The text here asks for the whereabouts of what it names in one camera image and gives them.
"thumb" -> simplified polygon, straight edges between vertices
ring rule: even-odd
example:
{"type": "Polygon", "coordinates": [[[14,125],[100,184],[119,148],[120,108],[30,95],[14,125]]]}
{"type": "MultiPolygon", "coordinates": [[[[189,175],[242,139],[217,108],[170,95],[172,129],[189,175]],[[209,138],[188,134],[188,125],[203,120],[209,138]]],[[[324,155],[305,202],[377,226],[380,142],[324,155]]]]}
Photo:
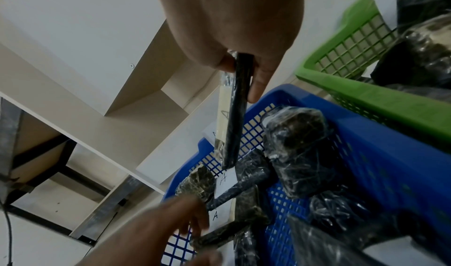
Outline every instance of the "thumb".
{"type": "Polygon", "coordinates": [[[197,255],[185,266],[221,266],[222,255],[217,250],[208,250],[197,255]]]}

